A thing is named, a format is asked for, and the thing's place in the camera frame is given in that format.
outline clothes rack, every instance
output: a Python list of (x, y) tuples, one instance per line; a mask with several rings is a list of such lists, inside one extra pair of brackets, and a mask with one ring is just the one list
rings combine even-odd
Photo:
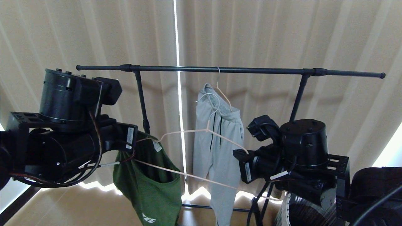
[[(139, 99), (141, 103), (141, 111), (143, 117), (143, 127), (144, 131), (150, 134), (150, 124), (147, 118), (146, 108), (145, 108), (145, 100), (144, 100), (144, 92), (142, 90), (142, 82), (141, 82), (141, 71), (159, 71), (159, 72), (207, 72), (207, 73), (243, 73), (243, 74), (293, 74), (293, 75), (301, 75), (299, 90), (297, 91), (296, 100), (293, 104), (292, 113), (289, 121), (294, 121), (297, 113), (297, 109), (299, 107), (301, 98), (303, 96), (304, 87), (307, 84), (307, 80), (311, 76), (325, 76), (325, 75), (334, 75), (334, 76), (358, 76), (358, 77), (372, 77), (372, 78), (384, 78), (385, 73), (375, 73), (375, 72), (354, 72), (354, 71), (339, 71), (339, 70), (327, 70), (324, 68), (303, 68), (303, 69), (290, 69), (290, 68), (234, 68), (234, 67), (180, 67), (180, 66), (139, 66), (139, 65), (131, 65), (131, 64), (123, 64), (120, 66), (76, 66), (77, 70), (120, 70), (124, 72), (134, 72), (135, 78), (137, 80)], [(206, 205), (194, 205), (194, 204), (182, 204), (185, 207), (192, 208), (207, 208), (211, 209), (210, 206)], [(237, 209), (234, 208), (234, 211), (240, 212), (248, 212), (248, 209)], [(256, 222), (260, 221), (260, 210), (258, 207), (254, 212), (254, 216), (256, 218)]]

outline wooden floor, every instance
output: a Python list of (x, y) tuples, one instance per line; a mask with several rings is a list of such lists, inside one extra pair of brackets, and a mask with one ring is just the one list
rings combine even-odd
[[(191, 203), (205, 205), (208, 200), (200, 196)], [(250, 200), (242, 197), (236, 206), (249, 206)], [(280, 204), (271, 203), (264, 217), (264, 226), (271, 225)], [(247, 213), (233, 212), (231, 226), (245, 226)], [(180, 225), (214, 226), (213, 210), (183, 207)], [(6, 224), (6, 226), (120, 226), (141, 225), (131, 203), (115, 190), (102, 191), (98, 187), (81, 186), (39, 191)]]

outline gray pants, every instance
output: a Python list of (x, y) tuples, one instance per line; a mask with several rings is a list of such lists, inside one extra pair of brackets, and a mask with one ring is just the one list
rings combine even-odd
[[(240, 118), (240, 110), (232, 107), (223, 100), (211, 85), (206, 84), (199, 92), (198, 98), (205, 93), (213, 93), (219, 97), (220, 107), (211, 116), (209, 129), (243, 146), (244, 128)], [(209, 116), (216, 110), (219, 103), (213, 95), (206, 95), (196, 107), (196, 129), (205, 129)], [(238, 146), (221, 139), (211, 133), (197, 132), (194, 139), (193, 174), (238, 187), (240, 182), (239, 162), (233, 157), (233, 150)], [(211, 207), (215, 212), (217, 225), (229, 226), (232, 216), (234, 198), (237, 191), (228, 187), (211, 184)]]

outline curtain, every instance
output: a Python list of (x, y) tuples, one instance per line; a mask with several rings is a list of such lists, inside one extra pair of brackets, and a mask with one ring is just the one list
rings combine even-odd
[[(350, 156), (351, 173), (370, 167), (402, 121), (402, 2), (399, 1), (177, 1), (181, 66), (313, 68), (385, 72), (383, 80), (343, 76), (309, 79), (296, 119), (327, 125), (331, 154)], [(61, 68), (88, 77), (119, 79), (123, 93), (102, 113), (142, 130), (134, 75), (77, 72), (75, 65), (176, 65), (173, 1), (0, 2), (0, 122), (9, 111), (37, 112), (44, 69)], [(217, 73), (180, 74), (184, 129), (195, 128), (195, 101)], [(297, 75), (225, 74), (219, 87), (240, 109), (244, 127), (267, 114), (289, 120)], [(154, 136), (180, 130), (175, 72), (143, 72), (150, 130)], [(185, 135), (186, 168), (192, 172), (194, 134)], [(244, 145), (258, 142), (245, 131)], [(183, 170), (180, 135), (163, 141)], [(102, 163), (114, 161), (106, 153)], [(112, 183), (112, 168), (87, 182)], [(189, 179), (190, 193), (207, 184)], [(261, 181), (242, 189), (256, 193)]]

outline beige curtain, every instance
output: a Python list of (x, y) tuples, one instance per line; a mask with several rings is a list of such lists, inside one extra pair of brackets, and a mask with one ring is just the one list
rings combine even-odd
[[(273, 68), (323, 67), (385, 72), (383, 80), (310, 78), (297, 119), (327, 125), (331, 154), (348, 155), (352, 173), (371, 166), (402, 121), (402, 2), (400, 1), (177, 1), (180, 65)], [(0, 122), (9, 111), (37, 112), (45, 68), (119, 79), (123, 94), (102, 111), (137, 124), (142, 115), (133, 74), (77, 72), (75, 65), (176, 65), (173, 1), (0, 2)], [(217, 74), (181, 73), (185, 129), (195, 127), (197, 93)], [(246, 127), (267, 114), (279, 125), (290, 117), (300, 76), (221, 74), (220, 88), (241, 110)], [(151, 133), (180, 130), (177, 74), (143, 72)], [(193, 134), (186, 134), (192, 171)], [(164, 140), (183, 170), (180, 135)], [(245, 133), (245, 147), (259, 148)], [(116, 152), (103, 157), (114, 161)], [(87, 182), (107, 185), (112, 168)], [(190, 193), (200, 186), (189, 180)], [(261, 181), (243, 189), (255, 193)]]

